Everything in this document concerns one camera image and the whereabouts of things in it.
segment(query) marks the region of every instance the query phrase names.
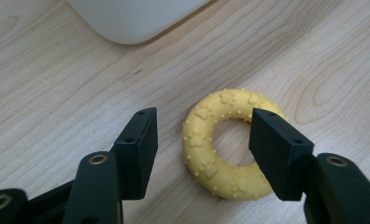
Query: light wood surface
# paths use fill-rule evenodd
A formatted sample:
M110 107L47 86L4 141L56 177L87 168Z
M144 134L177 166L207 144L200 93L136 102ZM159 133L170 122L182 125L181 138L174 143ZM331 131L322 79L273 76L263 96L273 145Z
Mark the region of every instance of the light wood surface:
M345 156L370 179L370 1L214 1L122 46L65 1L0 0L0 189L34 198L62 185L137 110L156 106L159 150L146 198L124 202L126 223L305 223L303 203L224 200L188 172L182 122L223 88L263 93L316 155ZM231 164L250 164L248 135L227 120L214 144Z

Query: wood grain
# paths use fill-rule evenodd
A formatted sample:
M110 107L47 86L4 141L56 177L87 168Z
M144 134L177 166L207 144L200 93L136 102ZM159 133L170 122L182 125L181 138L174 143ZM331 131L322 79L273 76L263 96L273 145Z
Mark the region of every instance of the wood grain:
M277 102L315 154L343 155L370 179L370 0L213 1L136 46L97 35L65 1L0 0L0 189L34 198L60 186L156 106L159 151L126 223L305 223L302 203L214 197L182 162L192 106L242 87ZM248 129L228 120L214 134L231 164L252 161Z

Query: textured dog chew toy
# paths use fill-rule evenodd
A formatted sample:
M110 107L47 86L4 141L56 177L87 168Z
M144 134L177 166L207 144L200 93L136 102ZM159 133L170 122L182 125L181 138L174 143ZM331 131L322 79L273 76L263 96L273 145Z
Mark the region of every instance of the textured dog chew toy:
M273 192L256 162L245 167L230 165L213 147L212 135L217 124L232 118L251 121L254 107L288 119L278 105L259 93L225 89L200 101L184 123L182 149L185 163L196 180L213 195L233 200L258 200Z

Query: yellow rubber ring toy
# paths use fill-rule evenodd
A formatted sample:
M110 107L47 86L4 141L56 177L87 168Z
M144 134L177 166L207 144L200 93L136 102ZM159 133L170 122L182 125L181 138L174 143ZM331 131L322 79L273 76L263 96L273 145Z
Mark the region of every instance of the yellow rubber ring toy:
M200 101L183 126L182 149L189 170L213 195L232 200L258 200L272 189L257 163L236 167L222 160L213 147L212 134L224 119L251 121L252 108L261 108L288 119L278 105L261 94L223 90Z

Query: white object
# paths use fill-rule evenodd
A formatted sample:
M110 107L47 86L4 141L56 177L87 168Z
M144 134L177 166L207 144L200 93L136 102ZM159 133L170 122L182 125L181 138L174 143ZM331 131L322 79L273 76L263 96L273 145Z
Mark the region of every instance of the white object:
M121 44L144 42L209 0L67 0L99 35Z

